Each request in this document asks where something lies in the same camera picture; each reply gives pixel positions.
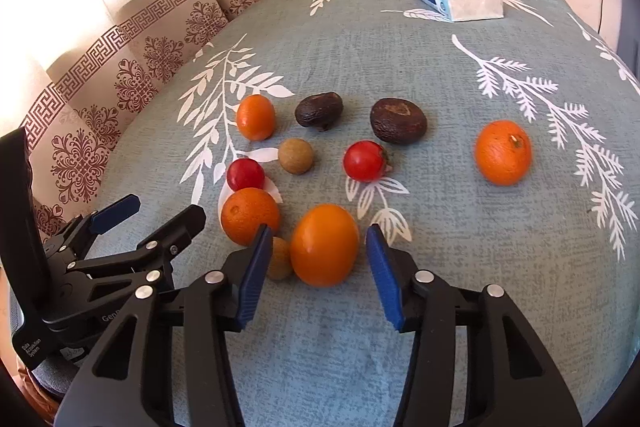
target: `curtain border pattern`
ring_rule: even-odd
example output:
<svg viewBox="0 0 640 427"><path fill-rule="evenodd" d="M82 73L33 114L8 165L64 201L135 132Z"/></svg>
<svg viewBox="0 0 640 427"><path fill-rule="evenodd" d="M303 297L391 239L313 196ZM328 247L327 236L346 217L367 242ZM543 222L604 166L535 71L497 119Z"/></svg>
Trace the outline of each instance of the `curtain border pattern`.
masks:
<svg viewBox="0 0 640 427"><path fill-rule="evenodd" d="M35 149L65 104L108 60L185 1L155 0L124 22L108 28L60 79L47 85L20 124L26 129L29 152Z"/></svg>

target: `gray tablecloth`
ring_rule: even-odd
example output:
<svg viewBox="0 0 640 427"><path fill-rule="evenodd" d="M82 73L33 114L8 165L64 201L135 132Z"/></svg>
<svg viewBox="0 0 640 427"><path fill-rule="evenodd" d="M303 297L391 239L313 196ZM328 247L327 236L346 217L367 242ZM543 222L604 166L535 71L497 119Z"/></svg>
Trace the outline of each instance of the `gray tablecloth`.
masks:
<svg viewBox="0 0 640 427"><path fill-rule="evenodd" d="M220 267L236 248L216 216L228 193L223 169L248 154L264 162L282 198L283 237L312 206L337 203L363 233L382 223L396 248L452 285L504 286L589 419L628 367L638 313L640 235L630 202L640 197L640 88L564 0L505 3L504 19L466 23L443 22L419 0L251 7L122 136L97 206L133 192L142 209L94 250L129 250L193 200L207 226L175 260L175 282ZM274 103L278 128L252 144L233 121L234 106L254 90ZM298 126L296 104L330 90L344 99L340 124L322 134ZM394 171L379 184L350 183L343 151L373 138L369 110L387 96L420 105L428 134L387 147ZM472 155L478 132L499 119L521 125L534 152L512 187L486 182ZM316 150L308 174L273 162L287 137ZM362 253L334 288L267 281L254 321L227 335L247 425L391 425L412 336L386 322ZM180 334L176 349L177 419L186 423ZM461 349L459 367L464 358Z"/></svg>

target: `curtain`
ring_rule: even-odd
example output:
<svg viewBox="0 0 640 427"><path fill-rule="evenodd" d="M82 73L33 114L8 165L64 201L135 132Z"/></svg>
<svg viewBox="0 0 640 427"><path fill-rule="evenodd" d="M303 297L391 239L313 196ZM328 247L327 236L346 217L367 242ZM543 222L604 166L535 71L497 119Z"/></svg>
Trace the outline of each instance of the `curtain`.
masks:
<svg viewBox="0 0 640 427"><path fill-rule="evenodd" d="M0 0L0 136L25 126L50 235L92 209L129 123L259 0Z"/></svg>

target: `brown round fruit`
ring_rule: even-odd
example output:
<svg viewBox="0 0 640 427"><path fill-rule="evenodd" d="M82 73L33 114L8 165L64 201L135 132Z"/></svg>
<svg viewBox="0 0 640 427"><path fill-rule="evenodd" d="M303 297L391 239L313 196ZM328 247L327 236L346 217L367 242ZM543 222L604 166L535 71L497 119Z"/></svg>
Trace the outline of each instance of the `brown round fruit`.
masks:
<svg viewBox="0 0 640 427"><path fill-rule="evenodd" d="M293 272L289 257L289 243L279 237L273 238L273 253L267 268L267 277L272 281L286 279Z"/></svg>
<svg viewBox="0 0 640 427"><path fill-rule="evenodd" d="M518 183L531 165L527 133L509 120L488 124L476 141L476 163L482 175L496 185Z"/></svg>
<svg viewBox="0 0 640 427"><path fill-rule="evenodd" d="M382 98L371 108L373 133L384 142L408 145L427 132L427 117L413 102Z"/></svg>
<svg viewBox="0 0 640 427"><path fill-rule="evenodd" d="M300 138L289 138L278 148L278 161L287 172L304 174L314 164L314 150Z"/></svg>
<svg viewBox="0 0 640 427"><path fill-rule="evenodd" d="M302 127L326 131L342 114L342 99L336 92L324 92L306 97L296 107L296 121Z"/></svg>

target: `dark avocado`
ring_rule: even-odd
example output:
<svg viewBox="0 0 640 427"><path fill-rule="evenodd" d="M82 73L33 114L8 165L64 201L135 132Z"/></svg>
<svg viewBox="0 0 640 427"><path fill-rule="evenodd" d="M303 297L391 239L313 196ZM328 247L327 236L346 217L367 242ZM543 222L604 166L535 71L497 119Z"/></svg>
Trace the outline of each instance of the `dark avocado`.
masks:
<svg viewBox="0 0 640 427"><path fill-rule="evenodd" d="M324 92L306 97L296 107L296 121L302 127L326 131L342 114L342 99L336 92Z"/></svg>
<svg viewBox="0 0 640 427"><path fill-rule="evenodd" d="M371 108L373 133L382 141L398 145L417 142L427 132L427 117L413 102L381 98Z"/></svg>

